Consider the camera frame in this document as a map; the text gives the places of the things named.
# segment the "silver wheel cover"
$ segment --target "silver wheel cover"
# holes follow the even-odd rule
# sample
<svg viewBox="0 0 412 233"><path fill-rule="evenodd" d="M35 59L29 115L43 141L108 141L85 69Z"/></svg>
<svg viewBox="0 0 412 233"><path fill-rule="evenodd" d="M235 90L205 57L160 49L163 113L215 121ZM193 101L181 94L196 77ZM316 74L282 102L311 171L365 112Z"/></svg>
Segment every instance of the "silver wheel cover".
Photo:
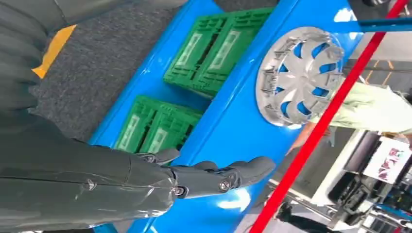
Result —
<svg viewBox="0 0 412 233"><path fill-rule="evenodd" d="M299 128L327 108L339 89L343 49L329 33L294 29L279 38L260 66L257 105L276 126Z"/></svg>

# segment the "blue table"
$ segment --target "blue table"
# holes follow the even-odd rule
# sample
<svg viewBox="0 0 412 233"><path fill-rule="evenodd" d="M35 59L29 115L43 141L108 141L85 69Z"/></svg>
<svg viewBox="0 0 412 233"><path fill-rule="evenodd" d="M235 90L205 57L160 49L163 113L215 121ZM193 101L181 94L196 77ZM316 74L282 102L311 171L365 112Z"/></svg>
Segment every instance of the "blue table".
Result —
<svg viewBox="0 0 412 233"><path fill-rule="evenodd" d="M114 146L135 97L147 95L198 109L206 109L210 104L174 164L192 165L210 160L224 167L257 156L269 156L277 164L281 163L299 130L273 126L258 111L255 81L263 57L286 32L313 26L335 34L345 50L346 61L362 36L352 32L360 32L361 28L356 23L344 30L337 26L336 22L356 20L346 0L280 1L210 103L189 91L165 84L162 77L196 18L220 12L212 0L190 0L180 10L90 140L91 144ZM177 200L165 215L135 221L129 233L231 233L266 182L225 195Z"/></svg>

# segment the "green crate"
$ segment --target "green crate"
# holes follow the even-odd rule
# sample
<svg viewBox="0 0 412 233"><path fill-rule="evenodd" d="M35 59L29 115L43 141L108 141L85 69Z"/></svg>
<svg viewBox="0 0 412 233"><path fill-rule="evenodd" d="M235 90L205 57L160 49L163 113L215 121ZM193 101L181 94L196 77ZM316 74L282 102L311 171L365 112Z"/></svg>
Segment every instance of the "green crate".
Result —
<svg viewBox="0 0 412 233"><path fill-rule="evenodd" d="M208 43L198 43L199 50L195 55L185 56L193 60L184 67L177 66L184 51L192 50L188 45L194 44L190 41L200 31L199 24L204 22L204 18L200 18L166 73L165 81L208 97L215 96L272 11L273 7L270 7L210 16L221 19L224 23L216 25L222 27L214 29Z"/></svg>
<svg viewBox="0 0 412 233"><path fill-rule="evenodd" d="M188 88L191 78L204 62L229 14L199 17L173 60L165 81Z"/></svg>
<svg viewBox="0 0 412 233"><path fill-rule="evenodd" d="M131 153L157 152L153 147L156 145L152 146L152 142L157 143L160 150L178 148L201 116L200 111L139 96L133 104L115 148ZM162 134L167 136L159 140Z"/></svg>
<svg viewBox="0 0 412 233"><path fill-rule="evenodd" d="M273 7L234 12L226 33L221 33L194 77L193 86L215 96L249 47Z"/></svg>
<svg viewBox="0 0 412 233"><path fill-rule="evenodd" d="M157 153L169 148L179 150L201 117L198 111L163 104L139 152Z"/></svg>
<svg viewBox="0 0 412 233"><path fill-rule="evenodd" d="M156 115L156 101L144 96L136 98L115 148L131 153L138 152Z"/></svg>

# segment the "yellow tape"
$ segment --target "yellow tape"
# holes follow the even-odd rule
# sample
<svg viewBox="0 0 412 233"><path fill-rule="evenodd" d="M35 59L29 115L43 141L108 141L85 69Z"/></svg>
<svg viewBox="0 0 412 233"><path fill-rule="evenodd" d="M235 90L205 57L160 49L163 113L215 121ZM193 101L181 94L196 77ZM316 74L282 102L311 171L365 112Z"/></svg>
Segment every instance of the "yellow tape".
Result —
<svg viewBox="0 0 412 233"><path fill-rule="evenodd" d="M52 66L54 60L59 55L63 46L66 44L67 40L69 39L75 27L76 25L64 28L60 30L56 34L56 36L54 36L53 40L51 41L49 45L49 49L47 50L46 54L43 56L42 65L37 67L36 69L33 69L33 71L36 74L38 74L40 78L44 78L50 66Z"/></svg>

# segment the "red pole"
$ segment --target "red pole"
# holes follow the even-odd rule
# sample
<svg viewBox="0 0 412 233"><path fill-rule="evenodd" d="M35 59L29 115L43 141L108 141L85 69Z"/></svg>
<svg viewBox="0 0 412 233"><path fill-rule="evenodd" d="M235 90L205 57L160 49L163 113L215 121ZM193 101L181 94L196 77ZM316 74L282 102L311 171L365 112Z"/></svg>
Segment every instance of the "red pole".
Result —
<svg viewBox="0 0 412 233"><path fill-rule="evenodd" d="M398 17L399 13L403 10L408 1L409 0L398 0L393 8L389 11L386 18ZM371 41L366 46L365 50L353 66L341 88L336 93L329 107L321 117L319 123L314 128L312 134L309 136L306 143L303 145L298 155L286 171L283 179L280 181L278 187L273 192L272 196L268 200L268 203L266 204L265 208L263 208L249 233L261 233L265 230L266 225L269 223L269 220L275 214L275 211L278 209L282 200L286 196L289 188L292 186L309 156L312 154L313 150L315 149L325 130L328 128L330 122L340 108L350 89L355 84L356 80L358 79L359 75L361 75L368 62L371 60L372 55L378 48L385 34L386 32L379 32L374 34Z"/></svg>
<svg viewBox="0 0 412 233"><path fill-rule="evenodd" d="M395 231L394 231L394 233L401 233L402 232L402 228L401 227L398 227Z"/></svg>

